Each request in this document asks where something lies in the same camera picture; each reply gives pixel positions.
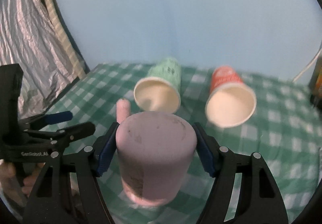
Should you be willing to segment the left hand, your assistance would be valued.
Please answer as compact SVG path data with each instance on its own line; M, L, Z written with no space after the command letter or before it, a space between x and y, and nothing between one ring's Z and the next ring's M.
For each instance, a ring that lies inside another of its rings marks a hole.
M12 163L2 162L1 187L4 194L18 206L24 207L44 165L44 163L38 163L32 174L24 178L23 186L20 186L16 178L16 169L14 165Z

